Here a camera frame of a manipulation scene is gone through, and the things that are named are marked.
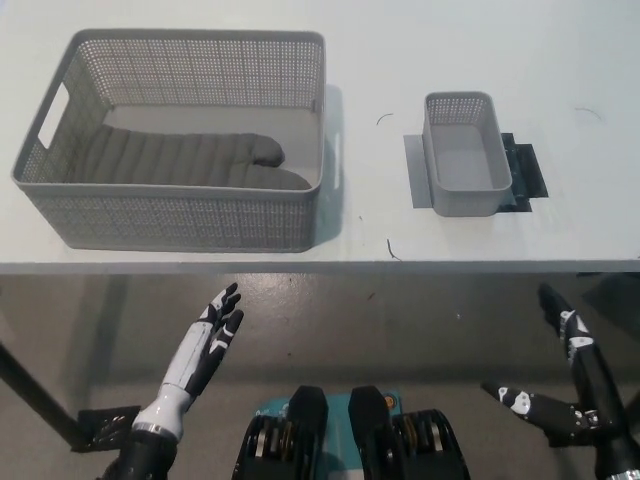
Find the concrete floor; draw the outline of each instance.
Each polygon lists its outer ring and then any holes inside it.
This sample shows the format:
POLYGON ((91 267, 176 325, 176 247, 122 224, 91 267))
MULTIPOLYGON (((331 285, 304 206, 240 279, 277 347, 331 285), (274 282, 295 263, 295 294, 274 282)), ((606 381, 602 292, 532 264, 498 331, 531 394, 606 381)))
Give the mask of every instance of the concrete floor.
MULTIPOLYGON (((590 450, 551 451, 541 433, 478 388, 484 379, 500 379, 574 398, 560 345, 537 307, 542 279, 2 277, 0 338, 70 410, 144 404, 155 396, 188 324, 212 293, 237 280, 245 322, 187 416, 172 478, 230 478, 256 406, 300 383, 328 393, 375 383, 398 389, 405 411, 442 409, 475 480, 590 478, 590 450)), ((630 399, 640 387, 634 340, 640 280, 544 279, 579 308, 630 399)), ((92 479, 112 458, 70 453, 0 384, 0 478, 92 479)))

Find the small gray basket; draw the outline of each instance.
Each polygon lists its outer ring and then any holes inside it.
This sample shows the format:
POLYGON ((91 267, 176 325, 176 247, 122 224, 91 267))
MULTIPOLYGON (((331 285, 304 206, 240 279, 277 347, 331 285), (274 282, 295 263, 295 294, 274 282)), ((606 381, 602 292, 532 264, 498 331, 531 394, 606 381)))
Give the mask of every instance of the small gray basket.
POLYGON ((82 31, 55 73, 13 178, 74 248, 303 251, 313 245, 322 178, 324 89, 324 40, 316 33, 82 31), (69 101, 45 148, 39 133, 60 85, 69 101), (103 123, 271 136, 285 151, 282 167, 312 187, 68 183, 103 123))
POLYGON ((439 215, 484 217, 496 213, 511 188, 511 171, 489 95, 428 95, 422 143, 433 208, 439 215))

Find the robotic hand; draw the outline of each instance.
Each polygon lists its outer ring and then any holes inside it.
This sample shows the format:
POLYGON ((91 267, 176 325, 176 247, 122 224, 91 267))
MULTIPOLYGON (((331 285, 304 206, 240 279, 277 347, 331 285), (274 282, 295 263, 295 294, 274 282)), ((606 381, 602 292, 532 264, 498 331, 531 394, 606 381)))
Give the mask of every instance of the robotic hand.
POLYGON ((102 480, 167 478, 182 439, 183 416, 220 366, 242 322, 244 313, 234 312, 240 301, 237 289, 234 283, 220 292, 191 324, 157 398, 133 421, 125 446, 102 480))
POLYGON ((552 448, 593 446, 598 480, 640 480, 640 447, 609 367, 580 315, 547 284, 540 306, 567 355, 578 403, 569 404, 486 382, 483 389, 524 421, 542 429, 552 448))

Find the black mechanical component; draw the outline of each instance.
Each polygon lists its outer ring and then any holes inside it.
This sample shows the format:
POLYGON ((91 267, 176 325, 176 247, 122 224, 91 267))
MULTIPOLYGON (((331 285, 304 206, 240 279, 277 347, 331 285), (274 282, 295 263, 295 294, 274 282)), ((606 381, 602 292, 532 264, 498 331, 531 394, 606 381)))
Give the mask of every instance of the black mechanical component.
POLYGON ((175 439, 133 430, 100 480, 166 480, 177 453, 175 439))
POLYGON ((565 349, 578 402, 572 405, 494 382, 484 383, 484 390, 542 429, 552 448, 595 447, 599 480, 640 478, 640 446, 631 435, 622 400, 595 339, 577 312, 549 285, 540 286, 538 297, 545 320, 565 349))
POLYGON ((312 480, 329 406, 322 389, 301 386, 285 418, 259 415, 247 428, 233 480, 312 480))
POLYGON ((391 417, 380 391, 367 386, 351 392, 349 417, 366 480, 469 480, 455 434, 442 412, 391 417))

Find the robot finger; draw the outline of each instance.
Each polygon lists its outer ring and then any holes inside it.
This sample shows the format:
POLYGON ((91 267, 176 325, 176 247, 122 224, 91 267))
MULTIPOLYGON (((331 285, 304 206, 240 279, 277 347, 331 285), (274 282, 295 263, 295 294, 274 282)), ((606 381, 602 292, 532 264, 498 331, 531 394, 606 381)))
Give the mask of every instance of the robot finger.
POLYGON ((545 312, 545 319, 553 326, 563 342, 565 353, 570 361, 576 353, 595 344, 593 336, 580 315, 558 292, 543 283, 538 289, 538 297, 540 306, 545 312))
POLYGON ((229 345, 231 345, 238 328, 240 328, 243 317, 244 313, 242 310, 233 312, 227 322, 216 333, 215 337, 211 339, 209 347, 202 352, 203 355, 198 366, 185 387, 185 390, 192 397, 197 397, 204 391, 211 377, 213 377, 213 374, 218 370, 229 345))
POLYGON ((553 327, 556 334, 560 336, 564 322, 566 322, 566 320, 563 319, 563 313, 566 316, 567 313, 574 312, 574 309, 569 305, 569 302, 548 283, 542 283, 540 287, 538 287, 538 302, 540 303, 540 308, 544 311, 545 320, 553 327))
POLYGON ((240 301, 241 298, 242 298, 242 295, 240 295, 239 293, 227 298, 225 304, 222 306, 222 309, 220 310, 220 314, 224 316, 233 312, 233 309, 236 308, 236 304, 240 301))
POLYGON ((216 296, 216 298, 211 301, 211 305, 213 305, 213 308, 215 308, 218 312, 221 312, 224 306, 227 304, 229 297, 236 293, 236 290, 238 290, 238 284, 234 282, 223 291, 221 291, 216 296))
POLYGON ((582 413, 570 403, 493 382, 483 383, 482 389, 518 417, 547 434, 572 437, 588 428, 582 413))

